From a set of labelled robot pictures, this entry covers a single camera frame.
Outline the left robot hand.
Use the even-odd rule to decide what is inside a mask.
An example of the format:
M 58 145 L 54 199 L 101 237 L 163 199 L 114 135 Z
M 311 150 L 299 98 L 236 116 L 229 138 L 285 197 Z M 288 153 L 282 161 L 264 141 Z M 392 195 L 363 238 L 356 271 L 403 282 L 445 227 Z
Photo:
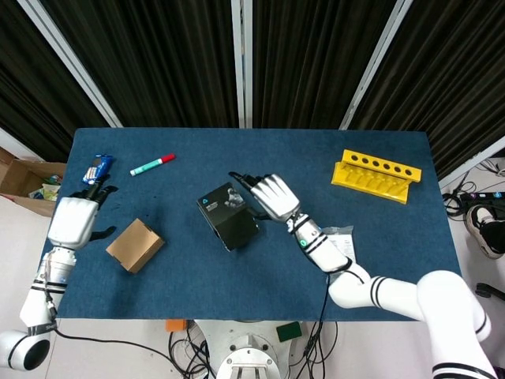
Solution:
M 110 237 L 116 226 L 94 231 L 95 220 L 110 193 L 116 186 L 102 187 L 95 183 L 86 189 L 63 197 L 54 212 L 47 238 L 54 248 L 80 250 L 91 241 Z

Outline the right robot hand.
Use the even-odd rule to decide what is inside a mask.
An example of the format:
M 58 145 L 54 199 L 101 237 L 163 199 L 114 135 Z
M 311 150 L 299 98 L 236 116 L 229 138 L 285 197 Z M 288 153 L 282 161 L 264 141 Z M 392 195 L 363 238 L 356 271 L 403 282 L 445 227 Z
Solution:
M 277 174 L 252 176 L 230 171 L 229 176 L 252 194 L 271 220 L 285 223 L 291 216 L 299 213 L 299 199 Z

